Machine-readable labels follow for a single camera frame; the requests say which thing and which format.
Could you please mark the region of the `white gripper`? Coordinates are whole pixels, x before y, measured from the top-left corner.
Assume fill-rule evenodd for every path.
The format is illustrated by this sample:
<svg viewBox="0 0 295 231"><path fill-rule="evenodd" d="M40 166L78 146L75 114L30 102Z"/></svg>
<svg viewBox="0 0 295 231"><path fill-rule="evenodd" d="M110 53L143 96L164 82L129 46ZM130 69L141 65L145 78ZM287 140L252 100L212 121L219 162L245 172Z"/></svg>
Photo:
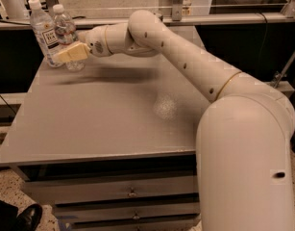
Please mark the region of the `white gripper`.
<svg viewBox="0 0 295 231"><path fill-rule="evenodd" d="M86 59L89 52L96 57L107 57L106 29L106 26L98 26L91 30L80 31L79 41L67 45L54 54L52 59L58 63L76 62Z"/></svg>

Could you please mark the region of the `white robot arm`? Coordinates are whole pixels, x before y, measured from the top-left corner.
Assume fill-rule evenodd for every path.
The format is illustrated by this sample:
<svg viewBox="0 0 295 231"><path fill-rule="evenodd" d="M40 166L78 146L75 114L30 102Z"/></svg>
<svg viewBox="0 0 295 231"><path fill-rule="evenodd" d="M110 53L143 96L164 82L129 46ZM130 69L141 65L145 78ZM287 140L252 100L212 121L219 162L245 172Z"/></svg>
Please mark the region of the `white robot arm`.
<svg viewBox="0 0 295 231"><path fill-rule="evenodd" d="M289 99L144 10L82 33L54 58L67 63L118 53L162 54L204 99L196 132L203 231L295 231Z"/></svg>

